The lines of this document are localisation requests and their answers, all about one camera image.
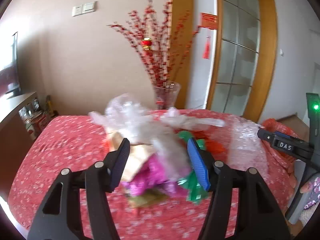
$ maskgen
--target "red tassel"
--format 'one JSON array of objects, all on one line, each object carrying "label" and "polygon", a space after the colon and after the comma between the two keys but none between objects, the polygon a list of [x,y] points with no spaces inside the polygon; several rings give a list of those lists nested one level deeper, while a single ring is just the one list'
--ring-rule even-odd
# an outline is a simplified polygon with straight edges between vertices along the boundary
[{"label": "red tassel", "polygon": [[204,59],[209,59],[210,55],[210,36],[207,36],[207,42],[204,47],[204,52],[203,52],[203,58]]}]

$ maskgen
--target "silver screw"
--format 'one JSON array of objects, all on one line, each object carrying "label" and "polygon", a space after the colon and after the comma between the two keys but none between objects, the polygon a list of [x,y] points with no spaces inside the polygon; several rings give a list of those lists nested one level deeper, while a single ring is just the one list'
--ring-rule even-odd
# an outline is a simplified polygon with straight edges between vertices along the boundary
[{"label": "silver screw", "polygon": [[256,168],[249,168],[249,173],[251,174],[257,174],[257,169]]},{"label": "silver screw", "polygon": [[67,175],[70,172],[70,170],[68,168],[65,168],[61,171],[62,175]]},{"label": "silver screw", "polygon": [[101,167],[103,166],[103,162],[96,162],[96,163],[94,164],[94,166],[95,166],[96,168],[101,168]]},{"label": "silver screw", "polygon": [[222,161],[215,161],[214,166],[221,168],[223,166],[223,162]]}]

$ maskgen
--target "beige wall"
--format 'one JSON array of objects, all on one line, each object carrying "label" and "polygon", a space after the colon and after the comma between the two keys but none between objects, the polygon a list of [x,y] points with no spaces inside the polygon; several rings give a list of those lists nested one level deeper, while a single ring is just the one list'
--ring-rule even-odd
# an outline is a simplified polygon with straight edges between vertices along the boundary
[{"label": "beige wall", "polygon": [[[72,7],[98,1],[96,12],[71,17]],[[165,0],[153,0],[162,12]],[[0,37],[18,31],[18,65],[24,92],[51,94],[60,114],[103,112],[110,99],[130,92],[154,106],[138,55],[106,27],[125,23],[147,0],[12,0],[0,19]]]}]

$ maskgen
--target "white wall switch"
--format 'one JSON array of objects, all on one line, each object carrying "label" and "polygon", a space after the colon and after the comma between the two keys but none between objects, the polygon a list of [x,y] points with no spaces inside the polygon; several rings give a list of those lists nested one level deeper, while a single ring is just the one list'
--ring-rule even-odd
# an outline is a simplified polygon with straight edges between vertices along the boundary
[{"label": "white wall switch", "polygon": [[94,12],[96,10],[95,5],[96,5],[96,2],[85,3],[82,7],[82,14]]},{"label": "white wall switch", "polygon": [[82,14],[83,5],[77,5],[72,8],[72,16],[77,16]]}]

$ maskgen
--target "textured blue pad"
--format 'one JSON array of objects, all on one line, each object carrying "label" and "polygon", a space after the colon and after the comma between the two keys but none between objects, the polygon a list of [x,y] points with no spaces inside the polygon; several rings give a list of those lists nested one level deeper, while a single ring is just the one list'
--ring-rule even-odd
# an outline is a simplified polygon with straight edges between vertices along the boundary
[{"label": "textured blue pad", "polygon": [[199,184],[204,188],[205,191],[208,191],[211,186],[209,182],[209,172],[200,155],[199,151],[201,150],[198,145],[195,144],[196,142],[193,141],[192,138],[188,140],[188,154]]}]

